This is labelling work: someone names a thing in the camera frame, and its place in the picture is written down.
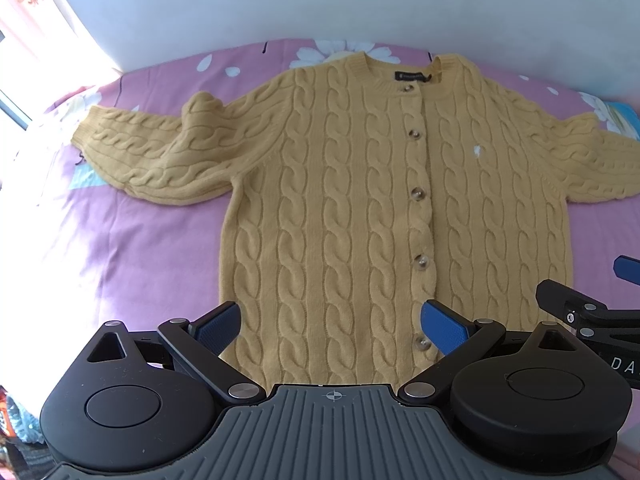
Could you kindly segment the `yellow cable-knit cardigan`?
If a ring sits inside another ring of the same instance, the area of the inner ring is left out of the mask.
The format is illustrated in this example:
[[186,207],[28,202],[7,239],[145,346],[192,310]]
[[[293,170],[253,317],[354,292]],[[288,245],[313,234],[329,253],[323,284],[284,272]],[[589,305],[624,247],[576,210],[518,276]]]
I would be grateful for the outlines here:
[[596,115],[546,113],[459,55],[356,53],[179,116],[95,107],[72,137],[108,184],[151,203],[231,197],[219,296],[242,310],[224,360],[265,387],[399,386],[437,299],[511,330],[570,284],[571,203],[639,192],[639,144]]

